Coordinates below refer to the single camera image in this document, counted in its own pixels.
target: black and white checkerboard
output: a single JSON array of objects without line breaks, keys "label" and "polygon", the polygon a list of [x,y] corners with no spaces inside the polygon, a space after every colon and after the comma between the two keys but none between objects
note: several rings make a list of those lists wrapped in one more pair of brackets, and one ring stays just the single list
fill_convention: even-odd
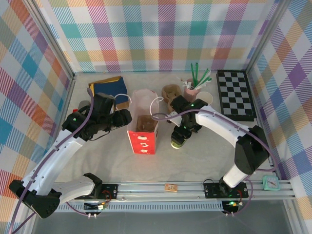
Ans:
[{"label": "black and white checkerboard", "polygon": [[253,121],[256,114],[246,73],[218,70],[216,77],[222,114],[235,121]]}]

